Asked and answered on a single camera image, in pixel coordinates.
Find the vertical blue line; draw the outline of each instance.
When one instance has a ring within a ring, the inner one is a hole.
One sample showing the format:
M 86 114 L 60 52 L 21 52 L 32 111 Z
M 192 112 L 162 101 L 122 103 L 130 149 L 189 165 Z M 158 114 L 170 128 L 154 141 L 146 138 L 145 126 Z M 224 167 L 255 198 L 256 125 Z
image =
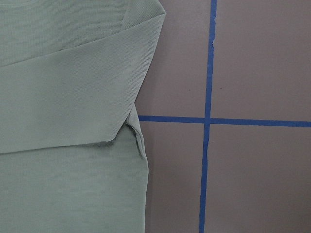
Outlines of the vertical blue line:
M 207 86 L 205 100 L 205 122 L 203 138 L 203 157 L 202 157 L 202 176 L 201 176 L 201 196 L 200 196 L 200 215 L 199 215 L 199 233 L 204 233 L 205 226 L 205 207 L 207 190 L 207 148 L 209 142 L 210 112 L 212 100 L 212 81 L 214 64 L 214 46 L 215 28 L 216 28 L 216 8 L 217 0 L 211 0 L 209 18 L 209 37 L 208 37 L 208 57 L 207 57 Z

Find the blue line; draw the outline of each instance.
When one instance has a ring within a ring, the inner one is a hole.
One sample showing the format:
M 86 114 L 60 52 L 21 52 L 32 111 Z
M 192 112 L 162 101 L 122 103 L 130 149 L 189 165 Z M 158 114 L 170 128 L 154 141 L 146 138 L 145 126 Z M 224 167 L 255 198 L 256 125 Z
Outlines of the blue line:
M 180 116 L 138 116 L 140 121 L 178 122 L 204 124 L 204 118 Z
M 210 120 L 210 123 L 211 124 L 220 124 L 220 125 L 311 127 L 310 121 L 286 121 L 286 120 L 251 120 L 251 119 L 212 118 Z
M 214 65 L 214 39 L 216 29 L 216 9 L 217 0 L 211 0 L 210 18 L 209 18 L 209 38 L 208 38 L 208 57 L 207 57 L 207 86 L 205 100 L 205 123 L 203 138 L 203 156 L 202 156 L 202 176 L 201 176 L 201 196 L 200 196 L 200 214 L 199 214 L 199 233 L 204 233 L 205 226 L 205 208 L 207 191 L 207 149 L 209 142 L 210 112 L 212 102 L 212 81 Z

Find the fabric fold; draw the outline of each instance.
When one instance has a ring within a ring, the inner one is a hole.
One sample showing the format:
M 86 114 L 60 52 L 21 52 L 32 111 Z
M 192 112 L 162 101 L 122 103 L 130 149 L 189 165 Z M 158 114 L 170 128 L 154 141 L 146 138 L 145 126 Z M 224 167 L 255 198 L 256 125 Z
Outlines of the fabric fold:
M 115 138 L 166 14 L 158 1 L 146 1 L 147 11 L 135 2 L 116 34 L 0 67 L 0 153 Z

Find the green cloth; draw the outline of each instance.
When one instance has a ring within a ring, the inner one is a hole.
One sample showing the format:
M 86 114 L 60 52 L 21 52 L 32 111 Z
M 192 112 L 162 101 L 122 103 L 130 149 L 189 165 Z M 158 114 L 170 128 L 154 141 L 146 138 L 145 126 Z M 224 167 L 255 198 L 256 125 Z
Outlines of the green cloth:
M 158 0 L 0 0 L 0 233 L 143 233 L 134 101 Z

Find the horizontal blue line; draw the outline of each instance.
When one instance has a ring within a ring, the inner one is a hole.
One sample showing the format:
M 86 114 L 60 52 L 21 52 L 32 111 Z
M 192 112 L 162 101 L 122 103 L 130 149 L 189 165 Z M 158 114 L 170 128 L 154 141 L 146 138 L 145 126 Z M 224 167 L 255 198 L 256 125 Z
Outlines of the horizontal blue line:
M 180 116 L 138 116 L 140 121 L 153 122 L 179 122 L 204 124 L 202 117 L 180 117 Z M 285 126 L 285 127 L 311 127 L 311 121 L 289 121 L 289 120 L 251 120 L 251 119 L 226 119 L 211 118 L 211 124 L 217 125 L 258 125 L 258 126 Z
M 204 124 L 204 118 L 201 117 L 180 117 L 180 116 L 138 116 L 138 117 L 140 121 Z
M 224 118 L 211 118 L 210 121 L 211 124 L 218 124 L 218 125 L 311 127 L 310 121 L 250 120 L 250 119 L 224 119 Z

